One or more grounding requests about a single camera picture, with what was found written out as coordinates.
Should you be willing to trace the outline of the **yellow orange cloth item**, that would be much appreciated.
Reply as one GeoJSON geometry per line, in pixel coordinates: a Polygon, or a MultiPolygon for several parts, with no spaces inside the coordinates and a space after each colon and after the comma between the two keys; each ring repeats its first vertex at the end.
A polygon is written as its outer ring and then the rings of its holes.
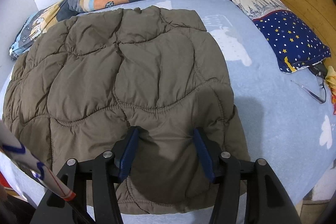
{"type": "Polygon", "coordinates": [[[336,113],[336,80],[335,80],[335,71],[328,71],[327,76],[325,78],[327,86],[331,91],[331,103],[333,104],[334,111],[333,114],[336,113]]]}

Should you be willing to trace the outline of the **clear frame eyeglasses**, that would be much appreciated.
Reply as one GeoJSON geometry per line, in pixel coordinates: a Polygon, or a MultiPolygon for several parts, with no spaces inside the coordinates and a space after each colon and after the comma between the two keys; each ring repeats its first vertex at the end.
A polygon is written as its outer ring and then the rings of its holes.
{"type": "Polygon", "coordinates": [[[319,104],[324,104],[327,97],[327,91],[325,88],[325,77],[327,76],[327,69],[323,63],[317,63],[308,67],[308,70],[314,76],[314,86],[313,84],[307,86],[295,80],[291,80],[291,83],[297,85],[319,104]]]}

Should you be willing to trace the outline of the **olive quilted hooded jacket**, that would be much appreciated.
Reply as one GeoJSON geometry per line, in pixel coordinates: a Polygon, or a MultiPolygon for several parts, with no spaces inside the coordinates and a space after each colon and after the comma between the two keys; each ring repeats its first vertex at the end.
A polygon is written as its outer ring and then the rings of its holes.
{"type": "Polygon", "coordinates": [[[213,206],[217,186],[194,128],[249,159],[224,56],[193,10],[117,9],[55,24],[17,59],[3,122],[54,172],[141,127],[130,175],[116,187],[124,214],[213,206]]]}

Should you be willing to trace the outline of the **navy star patterned pillow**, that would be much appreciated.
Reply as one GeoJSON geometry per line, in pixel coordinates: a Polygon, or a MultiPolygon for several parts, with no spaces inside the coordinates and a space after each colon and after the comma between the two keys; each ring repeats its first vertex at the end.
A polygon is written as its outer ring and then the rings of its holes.
{"type": "Polygon", "coordinates": [[[278,67],[293,73],[321,63],[331,51],[314,31],[280,0],[230,0],[264,35],[278,67]]]}

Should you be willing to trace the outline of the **light blue cloud bedsheet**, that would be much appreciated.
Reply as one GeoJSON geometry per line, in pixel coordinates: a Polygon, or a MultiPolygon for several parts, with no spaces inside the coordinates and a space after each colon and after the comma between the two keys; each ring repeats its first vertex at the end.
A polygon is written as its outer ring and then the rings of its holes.
{"type": "MultiPolygon", "coordinates": [[[[244,131],[249,159],[265,159],[290,199],[298,203],[335,159],[335,116],[330,101],[319,104],[291,80],[315,85],[308,69],[280,71],[271,46],[229,0],[144,0],[90,13],[117,9],[193,10],[224,56],[234,104],[244,131]]],[[[1,13],[1,118],[7,87],[17,60],[9,57],[11,40],[24,18],[1,13]]],[[[187,213],[122,214],[125,223],[207,223],[213,206],[187,213]]]]}

